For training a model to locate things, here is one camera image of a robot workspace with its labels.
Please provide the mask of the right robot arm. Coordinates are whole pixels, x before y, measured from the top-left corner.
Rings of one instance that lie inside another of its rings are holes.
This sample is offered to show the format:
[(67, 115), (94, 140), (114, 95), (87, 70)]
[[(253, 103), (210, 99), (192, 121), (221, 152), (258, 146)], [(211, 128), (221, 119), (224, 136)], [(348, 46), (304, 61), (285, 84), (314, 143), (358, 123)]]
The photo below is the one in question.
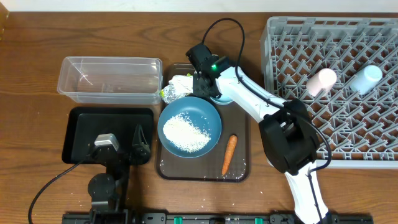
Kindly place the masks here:
[(197, 74), (193, 89), (213, 97), (227, 96), (259, 125), (264, 152), (289, 183), (295, 214), (303, 223), (330, 223), (316, 172), (322, 133), (310, 121), (300, 100), (285, 101), (265, 91), (226, 57), (189, 55)]

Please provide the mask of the pile of white rice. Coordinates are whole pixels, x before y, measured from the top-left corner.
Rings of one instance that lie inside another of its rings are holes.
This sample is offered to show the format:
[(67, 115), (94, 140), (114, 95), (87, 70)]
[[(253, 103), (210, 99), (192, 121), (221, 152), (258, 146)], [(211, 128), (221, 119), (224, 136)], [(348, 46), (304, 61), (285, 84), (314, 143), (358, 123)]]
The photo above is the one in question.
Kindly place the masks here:
[(211, 140), (210, 134), (196, 127), (188, 114), (179, 113), (166, 121), (164, 135), (179, 150), (193, 153), (203, 149)]

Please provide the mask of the light blue cup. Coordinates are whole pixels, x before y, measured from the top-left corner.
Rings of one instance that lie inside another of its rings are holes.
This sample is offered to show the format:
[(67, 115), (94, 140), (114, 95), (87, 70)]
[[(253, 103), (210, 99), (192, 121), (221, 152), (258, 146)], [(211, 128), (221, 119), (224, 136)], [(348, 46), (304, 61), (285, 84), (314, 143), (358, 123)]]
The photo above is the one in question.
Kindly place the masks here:
[(368, 65), (356, 73), (350, 88), (360, 95), (369, 93), (382, 79), (382, 71), (375, 65)]

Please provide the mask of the dark blue plate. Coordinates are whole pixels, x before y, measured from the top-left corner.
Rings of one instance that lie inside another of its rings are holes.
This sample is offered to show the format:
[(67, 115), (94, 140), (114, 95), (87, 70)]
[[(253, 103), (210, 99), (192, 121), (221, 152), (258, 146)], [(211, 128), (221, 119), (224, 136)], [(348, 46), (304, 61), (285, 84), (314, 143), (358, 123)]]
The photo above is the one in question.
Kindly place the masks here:
[[(203, 149), (193, 153), (181, 151), (166, 139), (162, 128), (168, 119), (179, 113), (188, 114), (196, 127), (204, 129), (210, 134), (211, 140)], [(221, 131), (221, 118), (216, 108), (206, 100), (193, 96), (178, 99), (166, 106), (161, 112), (158, 122), (158, 134), (162, 146), (170, 153), (182, 158), (201, 157), (210, 152), (218, 143)]]

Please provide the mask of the light blue bowl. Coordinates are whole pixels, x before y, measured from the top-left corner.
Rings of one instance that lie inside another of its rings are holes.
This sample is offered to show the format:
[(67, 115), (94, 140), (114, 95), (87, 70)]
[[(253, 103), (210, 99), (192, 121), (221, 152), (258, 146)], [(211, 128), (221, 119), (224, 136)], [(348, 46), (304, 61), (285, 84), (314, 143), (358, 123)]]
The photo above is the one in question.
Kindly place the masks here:
[(218, 105), (228, 105), (233, 102), (231, 98), (228, 98), (227, 96), (221, 96), (220, 98), (210, 98), (214, 103)]

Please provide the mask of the pink white cup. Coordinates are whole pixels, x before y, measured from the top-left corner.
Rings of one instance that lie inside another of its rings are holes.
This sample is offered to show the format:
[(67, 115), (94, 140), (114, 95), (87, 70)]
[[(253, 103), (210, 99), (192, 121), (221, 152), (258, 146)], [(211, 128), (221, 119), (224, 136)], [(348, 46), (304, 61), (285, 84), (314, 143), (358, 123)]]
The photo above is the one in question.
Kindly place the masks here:
[(330, 68), (323, 68), (308, 80), (306, 89), (312, 96), (317, 96), (320, 92), (326, 95), (332, 89), (336, 81), (336, 73)]

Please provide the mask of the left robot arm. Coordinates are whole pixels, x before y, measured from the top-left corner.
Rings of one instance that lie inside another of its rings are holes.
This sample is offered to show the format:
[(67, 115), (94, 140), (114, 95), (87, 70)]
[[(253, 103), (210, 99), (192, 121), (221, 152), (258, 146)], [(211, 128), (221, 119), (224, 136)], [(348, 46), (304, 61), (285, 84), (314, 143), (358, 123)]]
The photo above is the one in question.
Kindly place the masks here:
[(140, 124), (135, 128), (131, 145), (125, 149), (112, 133), (100, 134), (95, 139), (90, 157), (105, 166), (106, 172), (95, 175), (88, 184), (89, 223), (139, 222), (135, 212), (125, 206), (130, 168), (146, 164), (150, 155), (150, 146)]

